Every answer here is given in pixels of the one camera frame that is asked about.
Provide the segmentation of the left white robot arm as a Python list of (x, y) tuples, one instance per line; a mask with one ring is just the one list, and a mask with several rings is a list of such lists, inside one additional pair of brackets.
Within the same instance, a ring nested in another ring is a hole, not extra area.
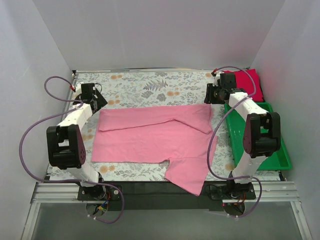
[(108, 104), (94, 83), (79, 83), (72, 112), (57, 126), (46, 130), (49, 163), (65, 170), (82, 187), (82, 193), (95, 200), (106, 196), (102, 176), (86, 160), (86, 149), (81, 134), (89, 118)]

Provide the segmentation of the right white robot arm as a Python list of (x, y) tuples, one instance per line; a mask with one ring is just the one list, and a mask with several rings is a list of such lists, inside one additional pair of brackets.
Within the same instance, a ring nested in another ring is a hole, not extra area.
[(281, 148), (281, 118), (276, 112), (268, 112), (258, 106), (251, 95), (238, 88), (236, 75), (215, 69), (211, 75), (213, 83), (207, 84), (206, 104), (230, 106), (245, 121), (242, 157), (220, 187), (224, 195), (232, 199), (253, 192), (252, 180), (260, 165)]

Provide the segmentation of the pink t shirt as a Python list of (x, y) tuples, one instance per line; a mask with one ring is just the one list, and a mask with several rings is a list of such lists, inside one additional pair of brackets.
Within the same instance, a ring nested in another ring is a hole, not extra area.
[(208, 104), (102, 109), (91, 160), (94, 163), (157, 164), (168, 160), (165, 179), (199, 196), (213, 157), (214, 111)]

